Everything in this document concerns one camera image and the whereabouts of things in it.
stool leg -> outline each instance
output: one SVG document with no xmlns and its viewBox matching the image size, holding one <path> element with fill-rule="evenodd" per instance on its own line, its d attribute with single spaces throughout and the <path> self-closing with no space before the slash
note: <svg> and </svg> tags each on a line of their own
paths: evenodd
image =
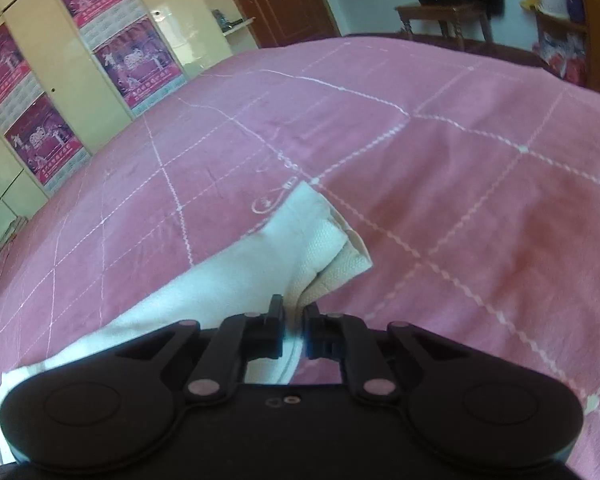
<svg viewBox="0 0 600 480">
<path fill-rule="evenodd" d="M 486 14 L 480 16 L 480 26 L 482 27 L 482 35 L 486 43 L 493 43 L 493 33 L 491 32 L 491 22 L 487 18 Z"/>
<path fill-rule="evenodd" d="M 443 21 L 440 21 L 438 23 L 440 24 L 440 32 L 442 32 L 442 37 L 448 38 L 449 37 L 449 24 L 447 22 L 443 22 Z"/>
<path fill-rule="evenodd" d="M 402 20 L 404 31 L 407 33 L 407 39 L 413 41 L 413 30 L 411 29 L 411 20 Z"/>
<path fill-rule="evenodd" d="M 462 35 L 462 25 L 459 20 L 454 21 L 454 32 L 456 33 L 456 38 L 458 39 L 458 47 L 460 47 L 460 50 L 464 52 L 464 36 Z"/>
</svg>

wooden door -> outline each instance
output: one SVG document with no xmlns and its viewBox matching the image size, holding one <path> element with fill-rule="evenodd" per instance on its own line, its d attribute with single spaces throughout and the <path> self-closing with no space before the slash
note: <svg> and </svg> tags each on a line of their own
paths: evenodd
<svg viewBox="0 0 600 480">
<path fill-rule="evenodd" d="M 337 36 L 323 0 L 236 0 L 260 46 L 285 46 Z"/>
</svg>

wooden stool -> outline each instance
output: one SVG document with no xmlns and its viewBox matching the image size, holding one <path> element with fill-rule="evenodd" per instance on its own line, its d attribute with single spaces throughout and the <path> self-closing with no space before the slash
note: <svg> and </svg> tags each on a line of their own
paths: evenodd
<svg viewBox="0 0 600 480">
<path fill-rule="evenodd" d="M 454 26 L 458 47 L 464 52 L 464 36 L 462 35 L 462 22 L 479 20 L 482 27 L 484 41 L 487 44 L 493 44 L 493 34 L 491 33 L 491 22 L 487 17 L 482 4 L 462 4 L 456 6 L 421 6 L 404 5 L 395 7 L 400 15 L 400 20 L 404 25 L 404 31 L 407 38 L 413 40 L 413 31 L 411 30 L 411 20 L 432 20 L 440 24 L 440 31 L 444 38 L 449 38 L 448 22 Z"/>
</svg>

poster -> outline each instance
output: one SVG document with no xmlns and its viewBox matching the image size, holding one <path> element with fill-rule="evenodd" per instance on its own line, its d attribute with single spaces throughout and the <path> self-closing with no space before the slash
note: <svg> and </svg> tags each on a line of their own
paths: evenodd
<svg viewBox="0 0 600 480">
<path fill-rule="evenodd" d="M 20 116 L 5 137 L 51 193 L 89 156 L 46 94 Z"/>
<path fill-rule="evenodd" d="M 63 1 L 136 117 L 186 83 L 140 0 Z"/>
<path fill-rule="evenodd" d="M 120 32 L 95 55 L 134 111 L 158 90 L 173 81 L 179 83 L 177 80 L 182 78 L 180 68 L 149 18 Z"/>
<path fill-rule="evenodd" d="M 0 26 L 0 131 L 50 194 L 89 158 L 5 25 Z"/>
</svg>

bed sheet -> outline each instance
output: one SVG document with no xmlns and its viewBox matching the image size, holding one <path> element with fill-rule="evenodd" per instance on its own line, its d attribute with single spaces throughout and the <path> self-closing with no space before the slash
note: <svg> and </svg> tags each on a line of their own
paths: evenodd
<svg viewBox="0 0 600 480">
<path fill-rule="evenodd" d="M 131 124 L 13 243 L 0 374 L 254 232 L 301 180 L 376 264 L 321 309 L 406 320 L 565 382 L 587 413 L 570 465 L 600 479 L 600 96 L 405 41 L 245 53 Z"/>
</svg>

